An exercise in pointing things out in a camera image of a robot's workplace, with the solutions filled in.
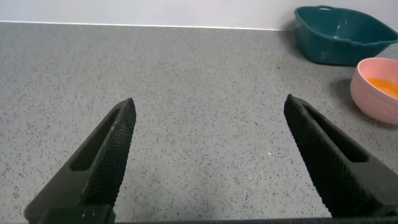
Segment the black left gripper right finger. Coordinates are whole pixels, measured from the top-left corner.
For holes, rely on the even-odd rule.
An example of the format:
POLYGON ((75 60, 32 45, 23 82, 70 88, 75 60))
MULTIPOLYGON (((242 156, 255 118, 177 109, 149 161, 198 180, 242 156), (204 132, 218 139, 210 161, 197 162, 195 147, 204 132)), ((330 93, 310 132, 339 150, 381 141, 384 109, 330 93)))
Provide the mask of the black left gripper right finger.
POLYGON ((284 116, 333 217, 397 214, 397 174, 308 102, 288 95, 284 116))

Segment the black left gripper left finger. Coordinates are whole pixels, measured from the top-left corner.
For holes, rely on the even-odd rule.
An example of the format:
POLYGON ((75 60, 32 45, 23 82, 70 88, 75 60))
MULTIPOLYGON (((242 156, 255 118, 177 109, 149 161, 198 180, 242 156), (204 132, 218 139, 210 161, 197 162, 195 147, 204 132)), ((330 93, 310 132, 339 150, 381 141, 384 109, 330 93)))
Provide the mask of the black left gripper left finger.
POLYGON ((29 223, 114 223, 136 123, 132 98, 115 105, 24 210, 29 223))

